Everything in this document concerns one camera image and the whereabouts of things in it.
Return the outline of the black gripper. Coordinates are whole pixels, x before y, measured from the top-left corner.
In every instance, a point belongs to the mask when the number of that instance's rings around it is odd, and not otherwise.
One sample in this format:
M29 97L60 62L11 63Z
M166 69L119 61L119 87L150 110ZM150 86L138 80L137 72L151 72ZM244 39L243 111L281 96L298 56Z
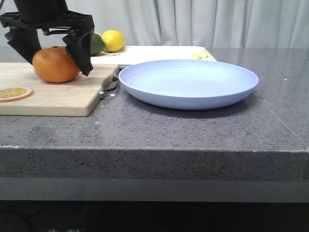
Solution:
M94 22L91 15L70 11L64 0L15 0L16 12L3 13L0 22L3 27L15 26L6 33L7 44L28 63L41 50L36 29L66 29L77 31L63 38L66 50L83 75L93 70L91 64L91 43Z

